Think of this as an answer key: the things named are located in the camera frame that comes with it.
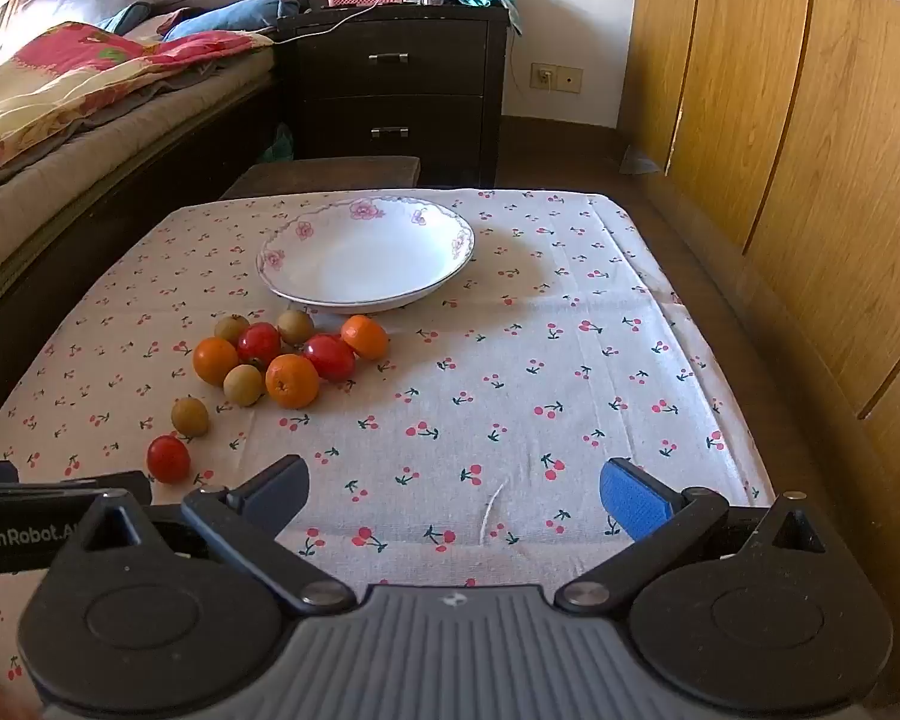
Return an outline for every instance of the orange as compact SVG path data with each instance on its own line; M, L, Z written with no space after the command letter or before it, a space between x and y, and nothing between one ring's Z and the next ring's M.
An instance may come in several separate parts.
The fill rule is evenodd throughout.
M194 371L207 384L223 386L223 379L237 365L237 350L223 338L204 338L194 349Z
M319 390L317 369L298 354L282 354L266 369L266 392L285 409L309 406Z
M370 317L362 317L360 314L343 322L340 337L365 360L379 360L386 354L386 345L389 343L386 330Z

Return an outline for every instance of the plate rim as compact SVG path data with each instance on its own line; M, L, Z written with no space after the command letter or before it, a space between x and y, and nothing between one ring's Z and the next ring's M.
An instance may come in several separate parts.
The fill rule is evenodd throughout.
M371 201L372 200L387 200L387 201L391 201L391 202L408 202L408 201L410 201L410 202L417 203L420 205L430 206L432 208L439 209L445 215L448 215L449 217L453 218L454 220L458 220L458 222L463 225L464 229L469 230L469 233L470 233L469 240L468 240L467 244L465 244L466 254L463 255L463 257L461 257L461 264L459 264L455 269L453 269L453 271L450 272L450 274L447 274L447 276L445 276L444 278L434 281L432 284L428 284L425 287L420 287L419 289L416 289L416 290L409 290L408 292L404 292L404 293L396 293L396 295L388 295L386 298L377 298L375 300L367 300L364 302L353 302L353 301L335 302L335 301L331 301L331 300L305 299L305 298L300 298L297 295L287 295L287 293L281 292L281 290L276 288L276 285L274 285L274 282L272 282L271 279L269 279L269 276L267 276L265 274L264 268L263 268L264 252L266 251L268 246L270 244L272 244L277 239L278 236L280 236L283 232L285 232L287 229L289 229L292 225L299 223L300 220L302 220L304 217L307 217L308 215L318 214L322 211L327 210L328 208L336 208L336 207L340 207L343 205L349 206L355 202L360 202L361 200L371 200ZM353 197L352 199L348 199L348 200L337 200L335 202L324 203L323 205L320 205L317 208L307 210L304 213L297 215L296 217L291 218L290 220L287 220L279 228L274 230L274 232L272 232L269 235L269 237L267 237L266 240L260 245L260 248L257 251L257 257L256 257L257 275L260 276L261 281L264 282L264 285L266 286L267 289L269 289L271 291L271 293L274 293L275 295L279 295L281 298L284 298L285 300L293 300L293 302L300 303L305 306L314 306L316 308L346 308L348 306L359 306L362 308L372 308L373 306L382 305L384 303L390 303L390 302L393 302L394 300L399 300L401 298L409 298L411 295L415 295L416 293L424 292L425 290L429 290L429 289L435 290L435 289L439 288L440 286L445 284L447 281L452 279L454 276L456 276L460 271L462 271L463 268L470 262L470 258L473 256L473 251L475 250L476 245L477 245L476 239L477 239L477 234L474 231L473 226L470 224L469 221L467 221L465 218L463 218L460 214L458 214L452 208L448 208L447 206L442 205L437 202L434 202L432 200L426 200L426 199L423 199L422 197L406 196L405 194L384 194L384 196Z

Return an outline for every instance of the cherry print tablecloth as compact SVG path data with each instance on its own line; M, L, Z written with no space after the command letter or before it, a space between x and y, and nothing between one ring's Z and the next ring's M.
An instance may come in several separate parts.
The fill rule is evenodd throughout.
M278 540L354 586L540 583L548 593L629 538L602 509L600 469L629 457L677 490L737 505L773 493L720 368L626 213L603 196L404 191L476 232L437 293L380 314L385 360L286 412L226 402L190 354L224 313L274 320L255 271L301 208L378 194L266 197L185 208L130 250L61 324L0 414L0 458L23 481L143 465L194 395L212 427L186 485L237 485L293 452L306 507ZM341 318L316 314L322 329ZM29 689L15 626L40 574L0 576L0 679Z

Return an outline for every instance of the tomato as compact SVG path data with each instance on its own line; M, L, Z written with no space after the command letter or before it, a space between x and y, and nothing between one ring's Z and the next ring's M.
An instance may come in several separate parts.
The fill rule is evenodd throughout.
M190 452L180 439L156 437L146 449L146 470L157 482L175 485L189 478Z
M346 381L353 375L353 352L336 336L313 336L304 344L303 356L314 364L320 378L329 382Z
M237 339L240 362L256 365L261 371L280 356L280 333L269 322L255 322Z

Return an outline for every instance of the white plate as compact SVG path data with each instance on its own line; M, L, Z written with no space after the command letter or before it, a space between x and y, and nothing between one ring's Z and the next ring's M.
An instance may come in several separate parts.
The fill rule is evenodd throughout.
M387 311L429 295L473 253L473 229L413 197L342 200L300 214L257 255L274 293L338 314Z

